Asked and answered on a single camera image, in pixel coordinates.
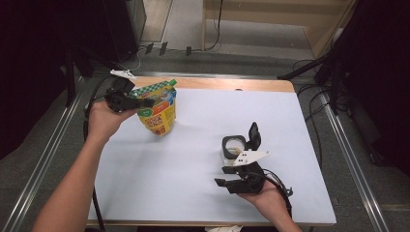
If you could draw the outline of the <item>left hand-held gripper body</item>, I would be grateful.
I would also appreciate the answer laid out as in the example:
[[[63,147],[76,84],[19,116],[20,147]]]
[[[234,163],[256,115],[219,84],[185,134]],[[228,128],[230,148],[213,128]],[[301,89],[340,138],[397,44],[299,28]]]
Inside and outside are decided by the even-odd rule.
[[[135,76],[129,71],[111,70],[110,73],[115,76],[115,79],[104,96],[108,106],[115,112],[137,109],[137,99],[129,96],[134,87],[132,79],[135,79]]]

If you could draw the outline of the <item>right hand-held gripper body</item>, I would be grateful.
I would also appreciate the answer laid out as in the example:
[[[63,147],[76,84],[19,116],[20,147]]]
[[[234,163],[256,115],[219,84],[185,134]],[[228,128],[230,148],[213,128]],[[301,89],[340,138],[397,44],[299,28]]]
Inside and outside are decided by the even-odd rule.
[[[228,181],[230,193],[258,193],[262,190],[265,175],[258,161],[269,156],[269,151],[244,151],[234,161],[239,180]]]

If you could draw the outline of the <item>yellow spouted refill pouch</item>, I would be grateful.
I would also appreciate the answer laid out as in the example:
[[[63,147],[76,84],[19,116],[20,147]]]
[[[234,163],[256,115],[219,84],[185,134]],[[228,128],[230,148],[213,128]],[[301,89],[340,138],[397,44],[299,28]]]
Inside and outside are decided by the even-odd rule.
[[[163,136],[172,130],[176,119],[177,81],[163,81],[145,87],[134,87],[131,97],[153,100],[154,105],[142,107],[137,111],[141,123],[152,133]]]

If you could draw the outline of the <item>person's right hand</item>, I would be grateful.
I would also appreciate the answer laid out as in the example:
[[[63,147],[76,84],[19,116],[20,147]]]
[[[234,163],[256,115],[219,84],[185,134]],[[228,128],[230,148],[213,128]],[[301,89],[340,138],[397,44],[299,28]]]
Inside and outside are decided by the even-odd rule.
[[[239,193],[238,196],[252,204],[272,224],[279,224],[289,219],[282,196],[277,187],[268,181],[258,193]]]

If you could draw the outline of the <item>person's left hand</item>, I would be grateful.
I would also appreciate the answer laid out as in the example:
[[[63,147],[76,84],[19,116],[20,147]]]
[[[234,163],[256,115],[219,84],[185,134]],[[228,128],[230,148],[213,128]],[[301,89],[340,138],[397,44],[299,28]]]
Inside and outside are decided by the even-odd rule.
[[[105,101],[95,102],[89,115],[87,138],[106,143],[121,124],[136,113],[136,110],[114,112]]]

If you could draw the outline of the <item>black metal stand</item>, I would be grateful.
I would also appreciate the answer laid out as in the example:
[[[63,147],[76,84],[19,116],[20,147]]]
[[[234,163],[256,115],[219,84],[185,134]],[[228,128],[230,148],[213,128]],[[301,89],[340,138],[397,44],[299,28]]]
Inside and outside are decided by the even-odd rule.
[[[72,104],[76,94],[74,68],[77,68],[83,76],[87,77],[91,77],[94,73],[91,60],[97,61],[101,65],[111,70],[120,69],[117,64],[102,58],[98,53],[94,52],[90,48],[79,45],[68,45],[65,48],[65,60],[65,75],[68,91],[66,106],[70,106]]]

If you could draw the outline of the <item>black cabinet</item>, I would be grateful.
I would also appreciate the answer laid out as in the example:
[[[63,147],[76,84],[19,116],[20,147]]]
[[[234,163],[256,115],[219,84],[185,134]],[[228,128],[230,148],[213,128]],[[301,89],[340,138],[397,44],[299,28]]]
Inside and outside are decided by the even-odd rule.
[[[113,60],[124,62],[140,47],[147,15],[143,0],[103,0]]]

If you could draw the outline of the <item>dark curtain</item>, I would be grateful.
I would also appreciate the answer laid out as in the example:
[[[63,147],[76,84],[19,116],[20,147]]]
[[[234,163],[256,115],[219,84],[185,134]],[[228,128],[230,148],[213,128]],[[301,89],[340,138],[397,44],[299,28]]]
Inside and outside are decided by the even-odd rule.
[[[67,91],[75,0],[0,0],[0,160]]]
[[[337,60],[375,162],[410,176],[410,0],[357,0]]]

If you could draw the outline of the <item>black stand leg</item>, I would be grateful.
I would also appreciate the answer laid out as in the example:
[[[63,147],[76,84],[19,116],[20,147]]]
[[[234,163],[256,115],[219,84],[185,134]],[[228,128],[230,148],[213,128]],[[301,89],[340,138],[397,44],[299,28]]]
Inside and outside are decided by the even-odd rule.
[[[326,60],[325,56],[322,56],[320,58],[317,58],[315,60],[311,60],[309,63],[301,66],[299,69],[296,69],[290,73],[287,73],[285,75],[279,75],[278,76],[278,80],[290,80],[293,79],[295,77],[297,77],[298,75],[305,73],[307,71],[310,71],[312,69],[314,69],[315,67],[321,65],[324,61]]]

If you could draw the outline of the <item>light wooden shelf unit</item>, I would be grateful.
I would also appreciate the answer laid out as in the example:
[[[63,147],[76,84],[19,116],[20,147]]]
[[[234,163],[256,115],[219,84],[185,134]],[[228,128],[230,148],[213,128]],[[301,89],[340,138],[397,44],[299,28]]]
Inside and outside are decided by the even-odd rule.
[[[221,19],[302,26],[312,55],[330,50],[337,30],[350,20],[358,0],[202,0],[201,48],[205,48],[206,20]]]

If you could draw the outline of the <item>metal floor rail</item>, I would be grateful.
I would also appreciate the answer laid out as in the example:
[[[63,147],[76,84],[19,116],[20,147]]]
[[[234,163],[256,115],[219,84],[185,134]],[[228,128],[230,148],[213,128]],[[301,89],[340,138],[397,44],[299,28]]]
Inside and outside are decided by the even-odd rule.
[[[273,75],[246,75],[246,74],[229,74],[229,73],[133,72],[133,74],[136,76],[153,76],[153,77],[195,77],[195,78],[278,80],[278,78]]]
[[[340,150],[346,160],[352,179],[360,194],[368,218],[372,224],[374,232],[391,232],[385,220],[381,207],[366,179],[366,175],[359,164],[354,149],[345,133],[339,116],[326,105],[326,114],[337,138]]]
[[[78,106],[58,98],[23,144],[0,161],[0,232],[18,232]]]

